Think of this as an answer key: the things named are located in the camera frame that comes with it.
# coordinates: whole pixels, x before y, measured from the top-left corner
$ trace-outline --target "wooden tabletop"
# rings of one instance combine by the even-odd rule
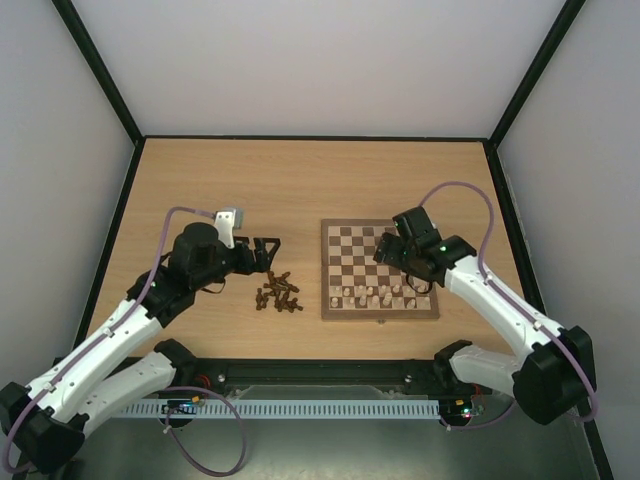
[[[149,139],[95,309],[93,332],[151,267],[162,222],[175,205],[245,210],[243,236],[279,237],[276,273],[291,271],[302,312],[256,311],[266,275],[232,275],[221,295],[196,303],[135,355],[175,338],[199,357],[282,359],[431,358],[461,338],[508,352],[500,336],[471,307],[439,288],[441,316],[425,322],[327,322],[320,318],[320,221],[391,218],[446,180],[472,182],[497,200],[480,143]],[[487,227],[484,202],[459,187],[426,206],[443,236],[479,247]],[[179,213],[169,233],[201,221]],[[502,219],[487,263],[507,284],[520,284]]]

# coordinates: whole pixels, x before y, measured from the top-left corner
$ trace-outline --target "chess board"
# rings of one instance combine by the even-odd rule
[[[323,320],[433,320],[440,316],[435,289],[418,293],[401,271],[373,260],[382,234],[397,233],[392,221],[325,219],[321,228]],[[426,291],[425,282],[411,282],[418,291]],[[385,305],[384,296],[389,293],[391,299]]]

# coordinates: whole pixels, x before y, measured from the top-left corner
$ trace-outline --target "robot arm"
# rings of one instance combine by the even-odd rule
[[[187,385],[195,357],[175,340],[159,343],[136,364],[105,378],[193,305],[196,292],[223,284],[230,273],[250,275],[270,268],[279,239],[256,238],[252,251],[248,238],[233,236],[233,228],[241,225],[241,211],[226,209],[215,219],[214,225],[189,224],[176,237],[168,265],[159,266],[151,288],[131,313],[150,272],[138,278],[113,314],[65,359],[26,387],[12,382],[0,390],[5,434],[35,403],[13,441],[41,472],[53,472],[69,461],[86,437],[126,405],[172,383]],[[126,321],[120,322],[125,315]]]
[[[580,327],[564,329],[527,304],[484,264],[483,275],[475,249],[458,236],[443,240],[422,207],[393,220],[399,236],[385,233],[374,259],[463,298],[515,354],[455,342],[435,356],[436,372],[445,387],[456,382],[490,387],[513,396],[534,421],[548,424],[585,399],[587,392],[567,358],[541,331],[544,327],[573,354],[595,390],[593,348],[586,332]]]

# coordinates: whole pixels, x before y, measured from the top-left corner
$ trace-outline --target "purple cable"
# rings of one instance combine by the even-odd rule
[[[207,390],[206,388],[169,387],[164,389],[163,391],[164,392],[199,392],[208,396],[215,397],[216,399],[224,403],[229,408],[229,410],[231,410],[231,413],[233,413],[233,415],[236,417],[238,426],[240,427],[240,434],[242,435],[242,451],[240,452],[240,458],[238,459],[238,462],[233,466],[233,468],[231,468],[231,470],[227,472],[217,472],[215,470],[209,470],[207,467],[201,465],[191,455],[189,455],[189,452],[187,452],[187,450],[184,448],[180,440],[178,440],[178,437],[173,432],[171,425],[169,425],[171,414],[176,410],[175,408],[172,408],[167,412],[167,416],[164,419],[164,425],[166,427],[165,431],[168,432],[169,435],[171,435],[171,438],[173,438],[173,440],[176,442],[176,444],[178,445],[178,448],[180,449],[180,453],[182,453],[182,456],[187,460],[187,462],[191,464],[192,467],[194,467],[199,472],[204,473],[205,475],[209,475],[210,477],[229,477],[234,473],[239,472],[240,469],[242,468],[242,464],[244,463],[244,458],[247,454],[247,432],[245,430],[244,423],[242,422],[242,418],[240,418],[240,414],[238,413],[238,410],[236,410],[236,407],[234,407],[231,404],[231,402],[226,398],[224,398],[222,395],[218,395],[217,393],[212,392],[211,390]]]
[[[532,325],[535,325],[537,323],[536,318],[533,315],[531,315],[527,310],[525,310],[518,302],[513,300],[504,290],[500,288],[500,286],[498,286],[493,280],[491,280],[489,278],[489,275],[487,274],[485,263],[484,263],[484,257],[487,251],[487,245],[489,244],[489,239],[491,238],[491,234],[493,233],[493,226],[495,223],[495,213],[494,213],[493,204],[491,203],[491,199],[487,196],[487,194],[484,193],[479,187],[473,185],[472,183],[459,182],[459,181],[444,182],[432,188],[429,191],[429,193],[427,193],[425,197],[422,199],[419,206],[424,205],[424,203],[427,200],[429,200],[437,191],[445,187],[451,187],[451,186],[469,188],[474,192],[476,192],[478,195],[480,195],[484,200],[484,202],[487,204],[487,207],[489,208],[489,226],[487,227],[487,232],[485,233],[484,238],[482,239],[482,243],[480,244],[480,251],[478,252],[478,270],[480,270],[480,274],[482,275],[482,278],[484,279],[487,285],[489,285],[498,295],[500,295],[500,297],[502,297],[504,301],[506,301],[513,308],[515,308],[523,317],[525,317],[529,322],[531,322]],[[553,344],[556,347],[558,347],[558,349],[562,352],[562,354],[567,358],[567,360],[569,361],[573,369],[578,374],[578,378],[580,378],[580,381],[584,385],[584,388],[587,391],[587,394],[589,395],[589,400],[591,402],[591,411],[584,417],[577,417],[572,414],[569,414],[569,415],[582,422],[590,422],[595,418],[595,416],[598,413],[598,409],[600,407],[600,404],[598,402],[598,397],[596,396],[596,393],[593,390],[593,387],[591,386],[591,382],[589,381],[589,379],[587,378],[587,375],[584,373],[584,370],[582,369],[582,367],[580,366],[576,358],[569,351],[569,349],[555,335],[553,335],[553,333],[551,333],[551,331],[549,331],[549,329],[546,328],[545,326],[540,326],[539,330],[542,333],[544,333],[549,338],[549,340],[551,340],[551,342],[553,342]],[[505,418],[509,413],[511,413],[511,410],[512,408],[509,407],[509,409],[505,413],[503,413],[500,417],[496,418],[495,420],[483,425],[477,425],[475,427],[478,428],[478,427],[484,427],[484,426],[495,424],[498,421]],[[472,427],[456,427],[455,429],[461,430],[461,429],[467,429],[467,428],[471,429]]]
[[[162,256],[162,250],[164,249],[164,245],[167,241],[167,236],[169,234],[169,224],[171,222],[171,217],[176,212],[187,212],[187,213],[193,213],[195,215],[201,215],[203,217],[215,218],[215,213],[206,212],[204,210],[197,210],[195,208],[173,207],[167,212],[167,215],[164,218],[164,225],[162,226],[162,233],[160,235],[160,241],[158,242],[158,249],[156,251],[156,256],[153,260],[151,271],[149,272],[149,277],[147,278],[147,281],[144,284],[144,287],[142,287],[142,291],[140,292],[140,295],[138,296],[136,301],[133,303],[133,305],[131,305],[129,310],[125,312],[125,314],[122,316],[120,320],[118,320],[116,323],[113,324],[113,327],[111,327],[112,332],[115,331],[117,328],[119,328],[124,322],[126,322],[129,319],[129,317],[131,317],[133,312],[136,310],[136,308],[140,306],[140,304],[142,303],[142,300],[144,300],[144,297],[149,292],[149,289],[151,288],[151,283],[153,283],[153,279],[155,278],[156,273],[158,271],[158,267],[160,266],[160,257]],[[89,345],[83,348],[80,351],[80,353],[78,353],[73,358],[71,358],[69,362],[60,369],[58,374],[51,379],[51,382],[50,382],[51,386],[58,384],[62,380],[62,378],[69,372],[69,370],[71,370],[80,360],[82,360],[91,350],[93,350],[97,345],[99,345],[105,338],[107,338],[107,335],[105,334],[102,334],[96,337],[95,340],[93,340]],[[18,429],[22,426],[22,423],[24,422],[25,418],[27,418],[27,415],[31,412],[31,410],[34,409],[34,407],[38,404],[38,402],[45,397],[47,393],[49,393],[48,390],[40,391],[33,398],[33,400],[31,400],[27,404],[24,410],[20,412],[20,415],[18,415],[18,418],[16,419],[14,424],[11,426],[9,433],[7,434],[7,439],[5,441],[4,446],[2,447],[2,467],[8,473],[11,473],[11,474],[22,473],[27,471],[32,466],[31,462],[28,462],[20,467],[11,466],[9,462],[9,456],[11,453],[11,444],[13,443],[13,440],[16,436]]]

